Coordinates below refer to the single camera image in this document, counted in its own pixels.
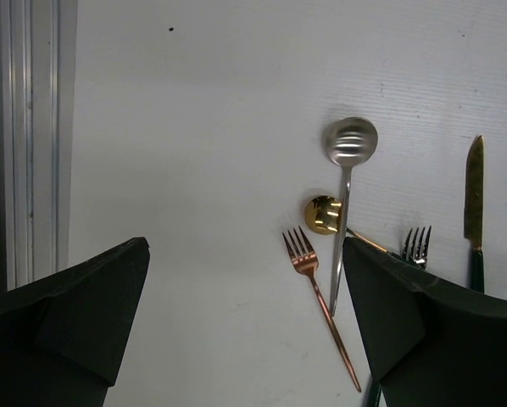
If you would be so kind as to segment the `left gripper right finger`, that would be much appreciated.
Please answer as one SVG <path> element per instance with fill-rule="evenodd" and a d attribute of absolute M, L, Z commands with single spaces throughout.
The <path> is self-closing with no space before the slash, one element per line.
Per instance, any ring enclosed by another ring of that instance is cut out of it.
<path fill-rule="evenodd" d="M 355 237 L 348 290 L 389 406 L 507 406 L 507 300 L 471 291 Z"/>

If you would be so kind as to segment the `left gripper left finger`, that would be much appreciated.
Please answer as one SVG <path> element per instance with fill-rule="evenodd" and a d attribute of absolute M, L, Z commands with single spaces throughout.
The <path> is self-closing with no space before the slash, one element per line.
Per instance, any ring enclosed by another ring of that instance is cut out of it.
<path fill-rule="evenodd" d="M 0 294 L 0 406 L 101 406 L 119 375 L 150 252 L 134 237 Z"/>

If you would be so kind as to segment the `rose gold fork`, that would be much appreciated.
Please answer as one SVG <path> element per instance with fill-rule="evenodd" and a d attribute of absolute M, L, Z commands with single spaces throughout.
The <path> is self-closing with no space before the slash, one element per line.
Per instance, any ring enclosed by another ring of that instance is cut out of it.
<path fill-rule="evenodd" d="M 292 263 L 294 270 L 309 279 L 310 285 L 313 288 L 315 296 L 320 305 L 320 309 L 326 319 L 326 324 L 333 337 L 337 351 L 342 357 L 343 363 L 351 377 L 354 387 L 359 393 L 362 393 L 362 387 L 359 383 L 356 371 L 352 365 L 352 361 L 348 355 L 348 351 L 343 343 L 342 337 L 337 329 L 337 325 L 333 316 L 326 305 L 326 301 L 322 295 L 319 285 L 315 279 L 315 273 L 319 268 L 319 259 L 315 252 L 310 240 L 307 238 L 304 230 L 300 227 L 294 227 L 282 234 L 289 259 Z"/>

